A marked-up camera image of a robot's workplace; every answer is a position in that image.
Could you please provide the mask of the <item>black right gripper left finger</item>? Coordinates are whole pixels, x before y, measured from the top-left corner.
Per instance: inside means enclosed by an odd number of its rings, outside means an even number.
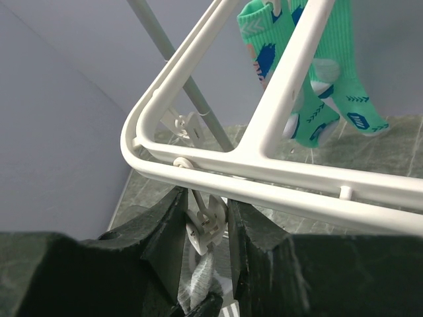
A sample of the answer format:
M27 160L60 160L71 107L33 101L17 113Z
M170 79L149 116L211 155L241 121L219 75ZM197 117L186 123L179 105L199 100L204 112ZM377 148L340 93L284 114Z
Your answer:
M187 189L175 187L96 240L30 235L36 261L19 314L168 316L177 303L187 208Z

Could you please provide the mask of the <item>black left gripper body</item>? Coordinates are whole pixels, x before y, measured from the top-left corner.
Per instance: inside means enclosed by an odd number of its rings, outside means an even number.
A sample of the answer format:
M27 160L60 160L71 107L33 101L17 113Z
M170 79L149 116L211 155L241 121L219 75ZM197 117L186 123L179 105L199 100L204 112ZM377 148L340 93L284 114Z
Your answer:
M223 298L216 293L209 293L207 297L187 317L218 317L221 312Z

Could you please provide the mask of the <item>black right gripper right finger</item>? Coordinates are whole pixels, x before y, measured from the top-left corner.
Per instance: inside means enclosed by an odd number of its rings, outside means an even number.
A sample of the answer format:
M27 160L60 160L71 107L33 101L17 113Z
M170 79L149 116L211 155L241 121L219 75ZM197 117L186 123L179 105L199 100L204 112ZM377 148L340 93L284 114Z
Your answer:
M291 234L228 202L233 296L241 316L421 316L422 239Z

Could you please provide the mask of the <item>grey striped sock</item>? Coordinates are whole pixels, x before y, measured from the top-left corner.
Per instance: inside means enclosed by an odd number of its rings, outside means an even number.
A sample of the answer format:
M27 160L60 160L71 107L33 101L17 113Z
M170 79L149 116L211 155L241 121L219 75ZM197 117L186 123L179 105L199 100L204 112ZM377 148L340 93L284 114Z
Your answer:
M239 316L239 305L233 298L229 251L212 251L201 256L189 247L184 251L177 300L187 314L215 293L223 299L220 316Z

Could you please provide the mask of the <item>white clip sock hanger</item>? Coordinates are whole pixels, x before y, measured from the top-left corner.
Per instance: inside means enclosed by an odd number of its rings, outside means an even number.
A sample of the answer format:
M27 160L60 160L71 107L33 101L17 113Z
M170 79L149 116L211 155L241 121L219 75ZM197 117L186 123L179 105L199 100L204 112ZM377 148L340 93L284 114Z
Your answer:
M122 155L154 180L355 230L422 234L421 179L274 160L277 143L268 154L240 143L226 153L156 143L168 153Z

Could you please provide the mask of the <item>white hanger clip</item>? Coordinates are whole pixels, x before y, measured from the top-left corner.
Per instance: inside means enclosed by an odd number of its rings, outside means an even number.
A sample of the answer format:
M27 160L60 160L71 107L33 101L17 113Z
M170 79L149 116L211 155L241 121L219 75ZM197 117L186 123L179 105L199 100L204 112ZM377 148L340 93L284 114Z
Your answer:
M218 245L223 238L228 222L227 201L220 196L209 195L206 206L198 190L192 190L192 193L199 210L186 211L186 231L191 245L203 256L210 244Z
M176 110L170 109L165 112L161 122L175 135L190 141L203 141L204 134L196 112L190 112L183 116Z

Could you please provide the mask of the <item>silver white drying rack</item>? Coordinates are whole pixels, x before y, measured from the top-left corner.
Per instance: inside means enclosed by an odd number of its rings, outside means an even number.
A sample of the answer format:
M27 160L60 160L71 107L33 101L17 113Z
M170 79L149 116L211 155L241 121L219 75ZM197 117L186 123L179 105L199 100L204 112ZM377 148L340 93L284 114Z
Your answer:
M232 151L232 142L191 74L228 19L234 2L213 1L177 50L146 1L130 1L129 5L167 62L126 118L120 138L122 154L128 155L141 147L154 155L167 154L162 145L154 142L154 133L170 109L183 116L196 112L222 150ZM179 138L196 148L203 143Z

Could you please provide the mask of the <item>teal patterned sock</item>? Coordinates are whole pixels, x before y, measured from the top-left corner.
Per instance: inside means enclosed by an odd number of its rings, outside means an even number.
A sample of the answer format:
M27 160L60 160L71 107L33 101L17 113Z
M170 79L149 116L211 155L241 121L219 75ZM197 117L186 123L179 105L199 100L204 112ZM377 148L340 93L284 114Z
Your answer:
M312 1L295 23L288 1L251 1L237 17L264 94L240 143L268 154L280 138L324 144L340 116L311 86L309 68L333 6Z
M360 133L374 136L389 129L358 78L350 1L335 1L311 64L319 98Z

